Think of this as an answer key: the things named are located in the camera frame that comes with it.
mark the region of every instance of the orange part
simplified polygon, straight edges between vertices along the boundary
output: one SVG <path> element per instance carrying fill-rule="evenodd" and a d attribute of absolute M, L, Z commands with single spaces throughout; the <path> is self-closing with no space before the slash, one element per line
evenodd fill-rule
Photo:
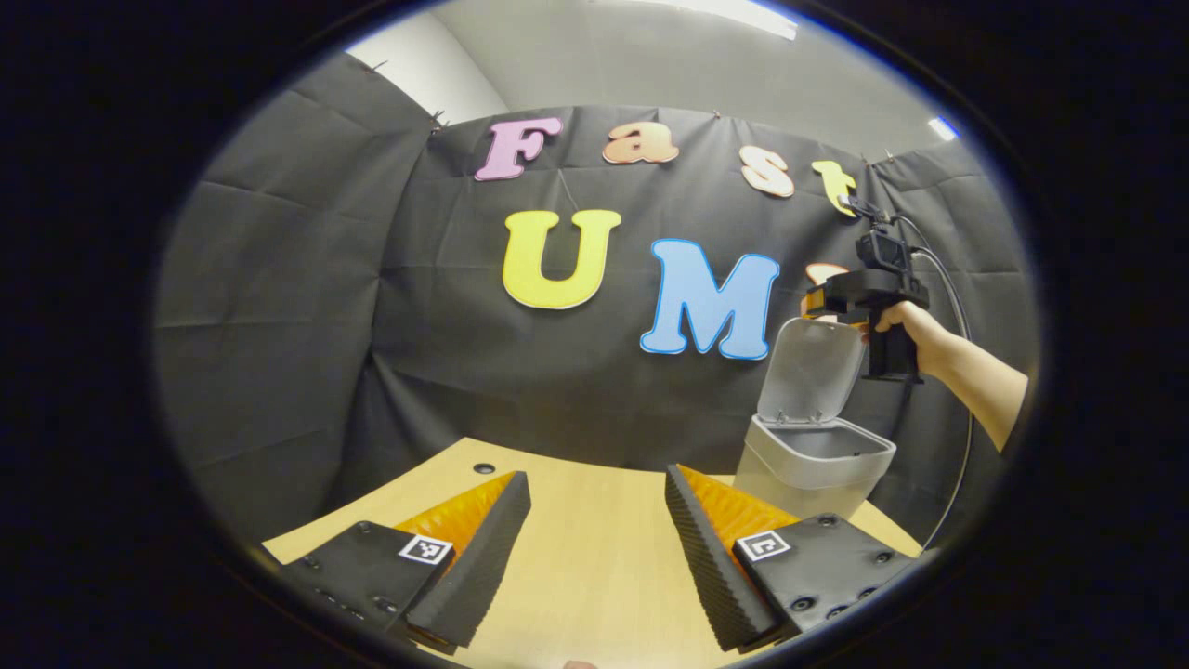
<path fill-rule="evenodd" d="M 742 569 L 740 561 L 731 551 L 731 547 L 737 539 L 792 525 L 800 520 L 781 509 L 736 491 L 726 484 L 715 481 L 700 472 L 694 472 L 682 465 L 678 465 L 677 468 L 690 482 L 690 488 L 693 490 L 702 510 L 710 519 L 710 526 L 713 528 L 715 535 L 723 543 L 726 554 L 731 556 L 735 567 L 740 569 Z"/>
<path fill-rule="evenodd" d="M 805 295 L 805 307 L 801 308 L 801 315 L 809 313 L 810 309 L 816 309 L 825 305 L 825 290 L 813 290 Z"/>
<path fill-rule="evenodd" d="M 516 473 L 509 472 L 498 479 L 492 479 L 482 486 L 476 486 L 435 507 L 422 511 L 404 523 L 396 525 L 395 529 L 454 544 L 454 558 L 446 567 L 446 572 L 449 572 L 449 568 L 454 566 L 454 561 L 458 560 L 458 556 L 463 555 L 467 544 L 474 538 L 479 525 L 483 525 L 483 520 L 487 518 L 491 506 L 503 494 L 514 474 Z"/>

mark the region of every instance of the letter m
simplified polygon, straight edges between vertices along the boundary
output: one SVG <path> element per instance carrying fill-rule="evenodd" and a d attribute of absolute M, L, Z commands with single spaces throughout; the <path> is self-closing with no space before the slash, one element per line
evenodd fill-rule
<path fill-rule="evenodd" d="M 731 329 L 718 346 L 729 359 L 762 360 L 768 355 L 763 328 L 768 320 L 772 282 L 780 274 L 776 260 L 747 253 L 719 288 L 702 246 L 685 239 L 658 239 L 653 254 L 661 260 L 661 290 L 653 328 L 640 339 L 652 354 L 680 354 L 686 339 L 681 314 L 688 315 L 693 343 L 705 354 L 726 321 Z"/>

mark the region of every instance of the black cable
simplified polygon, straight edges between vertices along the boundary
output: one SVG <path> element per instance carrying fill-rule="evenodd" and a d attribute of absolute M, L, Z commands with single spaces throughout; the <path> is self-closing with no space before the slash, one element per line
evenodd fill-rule
<path fill-rule="evenodd" d="M 930 261 L 932 261 L 937 266 L 937 270 L 942 274 L 942 279 L 945 282 L 945 289 L 946 289 L 946 294 L 950 297 L 950 304 L 952 305 L 955 315 L 958 318 L 958 329 L 960 329 L 960 333 L 962 334 L 962 337 L 964 340 L 967 340 L 968 342 L 971 341 L 970 340 L 970 328 L 968 326 L 968 321 L 967 321 L 967 316 L 965 316 L 965 307 L 962 305 L 962 298 L 958 297 L 957 286 L 954 284 L 954 279 L 950 277 L 949 270 L 945 269 L 945 265 L 942 264 L 940 259 L 938 259 L 937 253 L 935 253 L 931 248 L 923 248 L 920 246 L 914 246 L 910 251 L 910 253 L 908 253 L 910 257 L 912 257 L 913 253 L 920 253 L 920 254 L 925 255 Z M 967 463 L 970 462 L 970 444 L 971 444 L 973 440 L 974 440 L 974 414 L 970 412 L 969 409 L 968 409 L 967 410 L 967 446 L 965 446 L 965 452 L 962 454 L 962 468 L 958 471 L 958 480 L 954 485 L 954 492 L 950 494 L 950 500 L 945 505 L 945 511 L 942 512 L 942 517 L 940 517 L 940 519 L 938 519 L 937 526 L 935 526 L 933 531 L 929 535 L 929 538 L 925 539 L 925 543 L 921 544 L 921 547 L 920 547 L 921 549 L 927 549 L 929 544 L 931 544 L 933 542 L 933 538 L 937 537 L 937 532 L 940 531 L 940 529 L 942 529 L 942 524 L 944 524 L 945 519 L 949 518 L 950 510 L 954 509 L 954 501 L 957 500 L 957 498 L 958 498 L 958 491 L 962 490 L 962 482 L 965 480 L 965 468 L 967 468 Z"/>
<path fill-rule="evenodd" d="M 917 233 L 917 236 L 920 236 L 920 242 L 926 248 L 929 248 L 930 252 L 933 251 L 933 247 L 929 245 L 929 239 L 925 238 L 925 234 L 920 231 L 919 227 L 917 227 L 916 222 L 912 222 L 912 220 L 908 219 L 908 216 L 895 214 L 894 216 L 892 216 L 892 220 L 897 221 L 897 225 L 900 226 L 900 236 L 901 238 L 904 236 L 904 223 L 907 222 L 908 227 L 911 227 L 912 231 Z"/>
<path fill-rule="evenodd" d="M 904 425 L 904 415 L 908 412 L 908 400 L 912 399 L 913 386 L 916 384 L 912 383 L 912 377 L 906 377 L 900 390 L 900 402 L 897 404 L 895 415 L 892 417 L 892 428 L 888 429 L 887 434 L 887 441 L 893 444 L 900 435 L 900 428 Z"/>

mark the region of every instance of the black backdrop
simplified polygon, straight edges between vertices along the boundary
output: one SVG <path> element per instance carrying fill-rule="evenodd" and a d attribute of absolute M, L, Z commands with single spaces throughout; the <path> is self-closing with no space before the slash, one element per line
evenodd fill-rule
<path fill-rule="evenodd" d="M 473 178 L 492 122 L 541 116 L 565 130 L 523 175 Z M 679 157 L 606 163 L 608 131 L 641 120 L 666 124 Z M 861 228 L 829 203 L 811 168 L 818 159 L 838 162 L 856 194 L 918 223 L 955 276 L 976 342 L 1015 367 L 1036 362 L 1011 208 L 958 144 L 867 165 L 769 126 L 643 107 L 430 126 L 388 80 L 339 55 L 241 128 L 178 216 L 156 324 L 163 404 L 201 488 L 256 539 L 350 503 L 464 436 L 614 467 L 734 472 L 767 361 L 717 348 L 641 351 L 660 283 L 650 244 L 696 241 L 719 283 L 744 253 L 776 259 L 770 346 L 810 288 L 806 264 L 858 266 Z M 792 197 L 748 185 L 738 158 L 748 144 L 786 159 Z M 562 310 L 511 298 L 501 278 L 504 219 L 558 213 L 542 267 L 565 278 L 579 239 L 570 216 L 590 208 L 623 217 L 598 292 Z M 936 272 L 918 266 L 931 310 L 954 329 Z M 843 417 L 889 436 L 900 397 L 897 385 L 858 381 Z M 907 409 L 872 499 L 924 541 L 961 471 L 965 414 L 936 381 Z M 971 456 L 973 494 L 1001 462 L 981 430 Z"/>

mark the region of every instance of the trash can lid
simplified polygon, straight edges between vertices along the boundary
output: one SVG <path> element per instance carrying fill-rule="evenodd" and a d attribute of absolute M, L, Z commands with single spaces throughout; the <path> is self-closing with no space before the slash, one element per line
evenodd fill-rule
<path fill-rule="evenodd" d="M 756 414 L 765 421 L 837 418 L 863 362 L 863 333 L 843 322 L 794 317 L 776 334 Z"/>

